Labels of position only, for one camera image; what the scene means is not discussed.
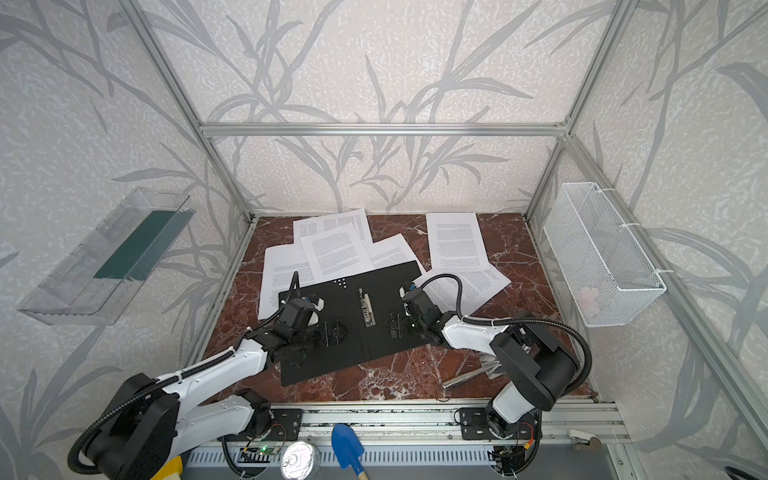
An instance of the metal handle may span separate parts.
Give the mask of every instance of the metal handle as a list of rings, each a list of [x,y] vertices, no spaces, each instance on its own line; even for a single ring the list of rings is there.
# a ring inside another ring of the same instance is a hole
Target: metal handle
[[[452,389],[455,386],[461,385],[462,383],[466,382],[467,380],[474,379],[476,376],[481,375],[483,373],[492,372],[496,369],[496,367],[499,366],[498,362],[489,362],[481,366],[479,369],[472,370],[471,372],[463,373],[461,375],[457,375],[453,377],[452,379],[445,380],[443,383],[440,384],[442,389],[448,390]]]

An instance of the paper sheet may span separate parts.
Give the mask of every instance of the paper sheet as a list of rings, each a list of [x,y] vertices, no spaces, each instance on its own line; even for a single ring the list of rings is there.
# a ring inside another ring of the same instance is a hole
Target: paper sheet
[[[349,223],[301,237],[301,244],[317,283],[373,270],[366,248]]]
[[[486,270],[476,272],[455,272],[447,270],[430,270],[414,280],[417,286],[421,286],[425,280],[438,273],[453,273],[462,279],[462,314],[472,315],[477,309],[488,302],[496,293],[501,292],[511,282],[492,265]],[[424,289],[429,299],[440,310],[446,312],[455,310],[456,293],[458,287],[452,278],[441,278],[431,282]]]
[[[327,232],[342,225],[351,224],[360,237],[363,245],[373,243],[371,238],[371,227],[368,225],[366,211],[362,208],[344,212],[343,214],[323,215],[322,217],[311,217],[293,222],[293,242],[299,243],[301,237],[317,235]]]
[[[422,274],[425,272],[422,263],[416,258],[416,254],[413,253],[411,246],[408,245],[402,233],[380,240],[373,245],[368,245],[366,251],[368,256],[371,257],[374,268],[384,268],[385,266],[416,260],[419,264],[419,270],[422,271]]]
[[[278,245],[264,250],[264,272],[259,295],[259,320],[277,311],[277,294],[288,290],[293,272],[299,272],[299,285],[309,286],[315,281],[310,264],[301,244]]]
[[[432,268],[471,272],[491,266],[475,214],[427,214],[427,238]]]

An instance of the transparent plastic bin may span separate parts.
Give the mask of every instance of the transparent plastic bin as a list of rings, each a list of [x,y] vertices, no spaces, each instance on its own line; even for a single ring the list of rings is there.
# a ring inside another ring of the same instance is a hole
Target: transparent plastic bin
[[[562,184],[544,232],[587,326],[625,325],[667,290],[595,183]]]
[[[186,194],[137,188],[18,309],[49,325],[114,324],[194,213],[181,209],[187,199]],[[148,247],[119,263],[113,254],[154,211],[170,212],[170,217],[163,215],[164,225]],[[112,274],[102,268],[108,261],[119,266]]]

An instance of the wallpaper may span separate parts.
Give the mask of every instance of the wallpaper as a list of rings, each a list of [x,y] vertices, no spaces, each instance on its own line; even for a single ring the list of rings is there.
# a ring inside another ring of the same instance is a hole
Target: wallpaper
[[[768,394],[766,14],[636,12],[577,134]]]
[[[619,405],[651,480],[726,478],[736,467],[768,476],[768,458],[722,393],[663,297],[625,326],[588,329],[544,235],[558,186],[586,181],[565,155],[531,218],[542,266],[563,320],[584,335],[594,357],[590,384]]]
[[[614,0],[141,0],[204,121],[562,121]]]
[[[187,363],[245,231],[112,2],[0,5],[0,476],[80,478],[74,436],[128,376]],[[112,326],[16,310],[135,187],[184,192],[187,228]]]
[[[522,212],[550,137],[226,137],[254,211]]]
[[[576,134],[768,392],[768,3],[659,5],[634,12]],[[553,185],[578,180],[568,168]],[[723,478],[725,465],[768,476],[765,453],[663,300],[588,335],[601,398],[621,407],[651,478]]]

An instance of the silver lid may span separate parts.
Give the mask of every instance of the silver lid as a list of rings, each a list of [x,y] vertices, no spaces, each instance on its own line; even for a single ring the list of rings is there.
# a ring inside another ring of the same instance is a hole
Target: silver lid
[[[315,448],[306,442],[294,442],[283,452],[280,472],[286,480],[304,480],[313,474],[318,461]]]

